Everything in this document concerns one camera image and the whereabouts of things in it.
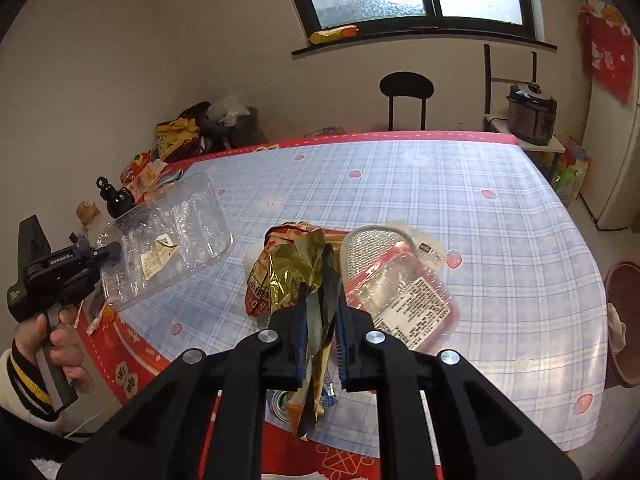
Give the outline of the person's left hand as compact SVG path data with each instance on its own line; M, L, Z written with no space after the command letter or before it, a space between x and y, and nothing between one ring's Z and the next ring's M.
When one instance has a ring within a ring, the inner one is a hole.
M84 367L84 352L78 333L74 329L77 316L75 306L66 306L58 314L58 325L48 333L47 320L44 314L21 322L14 330L13 341L18 352L29 362L36 365L36 352L44 340L50 341L51 360L62 367L66 378L81 393L92 389L92 379Z

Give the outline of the left forearm white sleeve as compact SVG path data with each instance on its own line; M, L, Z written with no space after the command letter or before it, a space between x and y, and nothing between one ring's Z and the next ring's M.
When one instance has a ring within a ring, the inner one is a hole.
M1 407L49 434L62 434L63 419L52 406L39 368L15 342L1 355Z

